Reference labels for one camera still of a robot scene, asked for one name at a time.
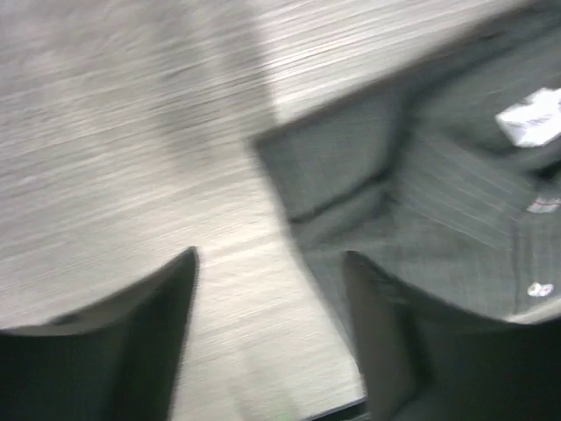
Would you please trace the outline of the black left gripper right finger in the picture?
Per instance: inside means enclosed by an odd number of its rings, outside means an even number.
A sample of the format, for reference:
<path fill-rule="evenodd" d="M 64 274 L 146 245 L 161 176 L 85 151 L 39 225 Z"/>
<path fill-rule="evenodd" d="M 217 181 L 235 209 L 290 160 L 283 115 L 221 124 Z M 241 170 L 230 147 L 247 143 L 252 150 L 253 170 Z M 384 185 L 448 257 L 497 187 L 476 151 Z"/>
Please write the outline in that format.
<path fill-rule="evenodd" d="M 355 252 L 344 281 L 371 419 L 559 419 L 558 319 L 486 318 Z"/>

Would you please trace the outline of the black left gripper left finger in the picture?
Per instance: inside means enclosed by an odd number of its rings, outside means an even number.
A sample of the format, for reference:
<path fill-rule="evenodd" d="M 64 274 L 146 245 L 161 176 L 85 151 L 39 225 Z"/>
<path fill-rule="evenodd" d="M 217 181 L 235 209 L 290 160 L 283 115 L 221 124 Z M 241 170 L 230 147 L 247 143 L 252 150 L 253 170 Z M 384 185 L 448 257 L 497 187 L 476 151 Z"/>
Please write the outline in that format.
<path fill-rule="evenodd" d="M 167 420 L 195 297 L 190 247 L 131 286 L 1 331 L 1 418 Z"/>

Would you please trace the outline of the grey pinstriped long sleeve shirt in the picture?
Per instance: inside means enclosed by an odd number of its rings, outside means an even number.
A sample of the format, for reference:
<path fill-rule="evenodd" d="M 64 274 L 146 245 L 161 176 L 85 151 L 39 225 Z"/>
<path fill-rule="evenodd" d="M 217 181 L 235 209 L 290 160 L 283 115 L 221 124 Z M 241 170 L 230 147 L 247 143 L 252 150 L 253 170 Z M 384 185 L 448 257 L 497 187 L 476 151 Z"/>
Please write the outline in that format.
<path fill-rule="evenodd" d="M 256 144 L 346 342 L 347 251 L 483 316 L 560 312 L 560 142 L 500 114 L 560 85 L 560 4 L 538 1 Z"/>

